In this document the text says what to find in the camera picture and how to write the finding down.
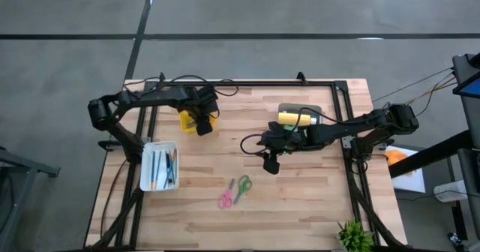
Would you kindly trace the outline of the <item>green plant in white pot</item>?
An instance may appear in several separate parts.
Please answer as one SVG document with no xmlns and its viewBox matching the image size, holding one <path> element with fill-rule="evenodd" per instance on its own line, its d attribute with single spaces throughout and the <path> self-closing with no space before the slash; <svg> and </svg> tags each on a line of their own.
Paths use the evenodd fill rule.
<svg viewBox="0 0 480 252">
<path fill-rule="evenodd" d="M 338 226 L 337 237 L 346 252 L 372 252 L 373 233 L 365 231 L 361 221 L 348 220 L 344 224 L 338 223 Z"/>
</svg>

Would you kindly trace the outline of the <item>pink handled scissors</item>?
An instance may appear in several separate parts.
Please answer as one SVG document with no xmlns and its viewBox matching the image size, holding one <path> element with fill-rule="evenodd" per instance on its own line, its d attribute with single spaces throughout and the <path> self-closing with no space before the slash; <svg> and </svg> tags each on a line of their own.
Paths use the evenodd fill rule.
<svg viewBox="0 0 480 252">
<path fill-rule="evenodd" d="M 229 207 L 232 206 L 233 204 L 233 187 L 235 185 L 235 179 L 233 178 L 230 183 L 228 188 L 223 192 L 223 194 L 220 196 L 218 200 L 218 207 L 220 209 L 228 209 Z"/>
</svg>

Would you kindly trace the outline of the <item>black diagonal beam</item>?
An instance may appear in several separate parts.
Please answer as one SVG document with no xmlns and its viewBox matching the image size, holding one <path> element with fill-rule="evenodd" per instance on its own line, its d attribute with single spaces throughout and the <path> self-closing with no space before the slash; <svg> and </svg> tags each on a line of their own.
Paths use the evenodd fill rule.
<svg viewBox="0 0 480 252">
<path fill-rule="evenodd" d="M 474 140 L 470 130 L 458 133 L 436 145 L 432 145 L 429 148 L 423 149 L 397 163 L 394 163 L 388 167 L 390 176 L 394 179 L 398 176 L 426 167 L 437 161 L 451 157 L 460 149 L 480 150 L 480 142 Z"/>
</svg>

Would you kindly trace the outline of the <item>orange object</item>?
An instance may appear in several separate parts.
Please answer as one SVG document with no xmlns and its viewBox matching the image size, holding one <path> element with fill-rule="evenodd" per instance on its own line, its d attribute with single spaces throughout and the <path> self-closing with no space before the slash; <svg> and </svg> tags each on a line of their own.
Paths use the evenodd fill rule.
<svg viewBox="0 0 480 252">
<path fill-rule="evenodd" d="M 387 157 L 387 163 L 389 166 L 393 166 L 394 164 L 409 157 L 408 154 L 405 154 L 404 152 L 398 151 L 396 149 L 386 151 L 385 155 Z"/>
</svg>

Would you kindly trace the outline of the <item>white plastic bin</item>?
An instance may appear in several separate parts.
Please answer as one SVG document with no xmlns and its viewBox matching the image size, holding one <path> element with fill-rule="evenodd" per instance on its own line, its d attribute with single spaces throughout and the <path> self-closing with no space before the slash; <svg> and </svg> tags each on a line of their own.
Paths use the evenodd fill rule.
<svg viewBox="0 0 480 252">
<path fill-rule="evenodd" d="M 177 166 L 176 166 L 176 183 L 174 186 L 168 185 L 167 188 L 163 189 L 164 185 L 164 155 L 165 151 L 170 152 L 173 149 L 177 149 Z M 152 152 L 155 151 L 155 168 L 154 176 L 157 167 L 158 152 L 162 151 L 161 162 L 160 162 L 160 172 L 157 182 L 157 190 L 150 189 L 150 173 L 151 173 L 151 160 Z M 179 187 L 179 151 L 177 145 L 173 141 L 163 141 L 163 142 L 149 142 L 144 145 L 142 152 L 142 165 L 140 173 L 139 186 L 142 191 L 145 192 L 160 192 L 160 191 L 170 191 L 175 190 Z"/>
</svg>

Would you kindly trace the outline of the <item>grey metal stand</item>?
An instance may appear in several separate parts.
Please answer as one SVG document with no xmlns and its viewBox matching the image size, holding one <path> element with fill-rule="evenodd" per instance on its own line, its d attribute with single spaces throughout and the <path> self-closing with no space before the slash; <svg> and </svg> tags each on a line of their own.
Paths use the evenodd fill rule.
<svg viewBox="0 0 480 252">
<path fill-rule="evenodd" d="M 8 181 L 12 173 L 24 173 L 25 179 L 22 187 L 17 193 L 12 187 L 13 194 L 12 206 L 8 211 L 5 220 L 0 225 L 0 252 L 8 252 L 11 249 L 12 241 L 17 233 L 20 224 L 20 218 L 26 208 L 26 202 L 33 187 L 34 180 L 38 173 L 45 173 L 51 178 L 59 175 L 60 168 L 48 166 L 44 163 L 13 154 L 5 148 L 0 147 L 0 162 L 8 164 L 5 167 L 5 179 Z"/>
</svg>

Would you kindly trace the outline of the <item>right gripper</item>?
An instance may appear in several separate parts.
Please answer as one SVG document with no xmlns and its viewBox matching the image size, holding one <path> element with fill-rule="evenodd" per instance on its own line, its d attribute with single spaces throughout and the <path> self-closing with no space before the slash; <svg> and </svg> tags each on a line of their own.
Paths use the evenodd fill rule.
<svg viewBox="0 0 480 252">
<path fill-rule="evenodd" d="M 276 175 L 280 171 L 280 163 L 278 156 L 285 153 L 305 151 L 309 148 L 307 137 L 305 136 L 280 136 L 279 132 L 282 127 L 274 130 L 267 130 L 261 135 L 258 146 L 264 146 L 265 151 L 262 153 L 263 169 L 268 173 Z"/>
</svg>

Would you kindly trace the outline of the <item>grey plastic bin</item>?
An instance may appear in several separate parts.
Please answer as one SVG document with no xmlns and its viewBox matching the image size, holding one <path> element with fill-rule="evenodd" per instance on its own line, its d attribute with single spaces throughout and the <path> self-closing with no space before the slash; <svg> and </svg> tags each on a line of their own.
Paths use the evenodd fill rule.
<svg viewBox="0 0 480 252">
<path fill-rule="evenodd" d="M 299 114 L 308 114 L 308 115 L 318 115 L 321 118 L 319 124 L 309 125 L 309 128 L 317 128 L 323 123 L 323 117 L 321 116 L 322 108 L 320 106 L 301 104 L 301 103 L 280 103 L 277 108 L 278 113 L 288 112 L 288 113 L 299 113 Z M 280 136 L 287 137 L 289 136 L 287 132 L 283 129 L 279 132 Z"/>
</svg>

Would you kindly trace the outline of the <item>yellow plastic mesh basket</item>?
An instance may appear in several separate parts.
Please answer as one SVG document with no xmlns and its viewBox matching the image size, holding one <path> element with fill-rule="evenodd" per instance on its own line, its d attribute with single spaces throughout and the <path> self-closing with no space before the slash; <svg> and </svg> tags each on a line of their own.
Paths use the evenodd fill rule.
<svg viewBox="0 0 480 252">
<path fill-rule="evenodd" d="M 181 130 L 186 133 L 193 133 L 197 130 L 197 123 L 195 120 L 188 114 L 187 111 L 182 111 L 179 114 L 180 117 L 180 127 Z M 216 125 L 216 119 L 219 115 L 210 115 L 209 122 L 212 127 Z"/>
</svg>

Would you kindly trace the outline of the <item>blue lit screen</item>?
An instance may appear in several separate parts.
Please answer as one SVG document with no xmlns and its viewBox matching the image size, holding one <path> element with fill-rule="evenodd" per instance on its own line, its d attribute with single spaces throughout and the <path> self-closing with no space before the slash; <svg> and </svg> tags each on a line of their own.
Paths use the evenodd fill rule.
<svg viewBox="0 0 480 252">
<path fill-rule="evenodd" d="M 452 90 L 454 95 L 480 99 L 480 71 L 460 83 Z"/>
</svg>

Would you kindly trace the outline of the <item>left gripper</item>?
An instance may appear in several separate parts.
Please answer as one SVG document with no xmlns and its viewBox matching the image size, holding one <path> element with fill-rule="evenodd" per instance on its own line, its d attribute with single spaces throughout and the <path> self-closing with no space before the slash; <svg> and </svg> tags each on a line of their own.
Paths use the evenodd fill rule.
<svg viewBox="0 0 480 252">
<path fill-rule="evenodd" d="M 187 88 L 188 101 L 187 112 L 196 123 L 196 133 L 199 136 L 209 134 L 213 131 L 210 123 L 210 114 L 218 110 L 216 91 L 211 86 Z"/>
</svg>

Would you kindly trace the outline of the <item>green handled scissors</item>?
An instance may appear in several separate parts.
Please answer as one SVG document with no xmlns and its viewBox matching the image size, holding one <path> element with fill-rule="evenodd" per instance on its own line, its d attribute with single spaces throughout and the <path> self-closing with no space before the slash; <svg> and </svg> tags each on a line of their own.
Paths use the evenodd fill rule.
<svg viewBox="0 0 480 252">
<path fill-rule="evenodd" d="M 241 196 L 243 194 L 246 194 L 251 187 L 252 187 L 252 181 L 250 177 L 248 175 L 241 176 L 240 179 L 238 180 L 238 191 L 237 191 L 237 194 L 235 195 L 233 204 L 236 205 L 240 200 Z"/>
</svg>

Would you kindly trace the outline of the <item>white power adapter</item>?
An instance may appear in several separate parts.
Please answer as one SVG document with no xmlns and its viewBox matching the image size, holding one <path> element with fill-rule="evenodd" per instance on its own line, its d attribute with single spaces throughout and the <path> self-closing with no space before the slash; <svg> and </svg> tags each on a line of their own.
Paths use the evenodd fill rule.
<svg viewBox="0 0 480 252">
<path fill-rule="evenodd" d="M 468 194 L 463 180 L 441 184 L 433 189 L 433 195 L 441 203 L 467 200 Z"/>
</svg>

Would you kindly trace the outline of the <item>white paper sheet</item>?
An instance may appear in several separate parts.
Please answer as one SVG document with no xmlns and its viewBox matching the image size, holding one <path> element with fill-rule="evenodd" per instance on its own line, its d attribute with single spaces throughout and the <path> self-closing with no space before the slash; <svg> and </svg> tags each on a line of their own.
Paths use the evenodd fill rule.
<svg viewBox="0 0 480 252">
<path fill-rule="evenodd" d="M 409 156 L 417 153 L 417 151 L 410 150 L 408 148 L 401 148 L 391 145 L 388 146 L 385 151 L 394 149 L 402 151 Z M 422 169 L 416 169 L 412 172 L 408 172 L 404 175 L 393 178 L 392 184 L 395 189 L 423 194 L 425 193 L 425 182 Z"/>
</svg>

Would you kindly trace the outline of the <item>yellow paint bottle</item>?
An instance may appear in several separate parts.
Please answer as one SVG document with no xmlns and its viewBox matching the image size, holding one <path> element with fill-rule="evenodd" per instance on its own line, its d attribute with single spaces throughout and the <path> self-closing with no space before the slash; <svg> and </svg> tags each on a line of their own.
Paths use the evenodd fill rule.
<svg viewBox="0 0 480 252">
<path fill-rule="evenodd" d="M 318 125 L 321 122 L 319 115 L 299 114 L 294 112 L 279 112 L 277 122 L 281 125 L 309 126 Z"/>
</svg>

